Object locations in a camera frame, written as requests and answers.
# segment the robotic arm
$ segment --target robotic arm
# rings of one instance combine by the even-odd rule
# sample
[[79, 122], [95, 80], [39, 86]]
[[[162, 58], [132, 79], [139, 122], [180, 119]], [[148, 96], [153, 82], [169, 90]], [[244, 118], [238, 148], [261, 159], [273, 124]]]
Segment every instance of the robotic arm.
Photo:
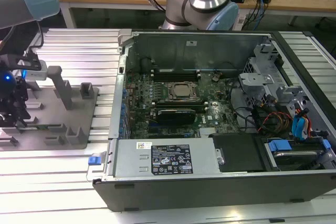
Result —
[[[58, 0], [0, 0], [0, 29], [34, 20], [42, 20], [59, 12]], [[15, 77], [13, 70], [40, 71], [41, 64], [32, 50], [24, 56], [0, 55], [0, 127], [26, 126], [28, 100], [26, 81]]]
[[230, 0], [167, 0], [162, 29], [229, 30], [238, 15]]

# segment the metal plate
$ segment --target metal plate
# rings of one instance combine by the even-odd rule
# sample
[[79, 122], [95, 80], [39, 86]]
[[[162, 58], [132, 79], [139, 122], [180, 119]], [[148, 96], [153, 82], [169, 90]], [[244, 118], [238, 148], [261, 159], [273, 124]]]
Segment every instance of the metal plate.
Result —
[[[315, 82], [336, 107], [336, 65], [334, 58], [314, 37], [307, 37], [302, 32], [280, 32], [290, 48], [298, 56]], [[288, 66], [283, 67], [294, 85], [299, 82]]]

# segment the metal case side panel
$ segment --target metal case side panel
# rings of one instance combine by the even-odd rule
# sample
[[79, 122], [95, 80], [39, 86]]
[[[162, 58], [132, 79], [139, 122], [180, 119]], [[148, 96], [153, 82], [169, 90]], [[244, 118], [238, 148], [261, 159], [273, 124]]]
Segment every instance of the metal case side panel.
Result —
[[301, 202], [336, 187], [330, 174], [225, 179], [101, 182], [93, 187], [112, 211]]

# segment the gray fixture block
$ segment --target gray fixture block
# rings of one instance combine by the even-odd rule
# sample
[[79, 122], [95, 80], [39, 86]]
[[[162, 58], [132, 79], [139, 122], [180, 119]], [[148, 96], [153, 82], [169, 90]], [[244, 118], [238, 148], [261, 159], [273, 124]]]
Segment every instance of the gray fixture block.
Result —
[[71, 85], [68, 81], [63, 81], [60, 66], [49, 66], [48, 77], [53, 81], [59, 97], [62, 99], [64, 107], [70, 110], [72, 107]]
[[71, 110], [64, 106], [62, 96], [57, 98], [55, 88], [34, 89], [36, 100], [26, 102], [31, 119], [28, 127], [3, 128], [0, 151], [77, 150], [88, 144], [92, 117], [96, 107], [98, 88], [84, 83], [82, 88], [67, 90], [72, 101]]
[[92, 99], [95, 95], [93, 86], [90, 82], [83, 82], [80, 85], [80, 94], [82, 96], [82, 99]]

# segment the connector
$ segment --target connector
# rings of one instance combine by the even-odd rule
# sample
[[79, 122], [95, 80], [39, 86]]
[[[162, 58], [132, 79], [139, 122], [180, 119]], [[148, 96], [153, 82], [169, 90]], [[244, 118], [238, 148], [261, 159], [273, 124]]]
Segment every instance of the connector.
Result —
[[305, 108], [304, 110], [300, 111], [297, 116], [302, 117], [304, 115], [306, 115], [309, 112], [308, 108]]
[[48, 77], [47, 64], [43, 60], [40, 60], [39, 63], [41, 65], [41, 70], [39, 71], [21, 70], [22, 78], [29, 81], [45, 81]]

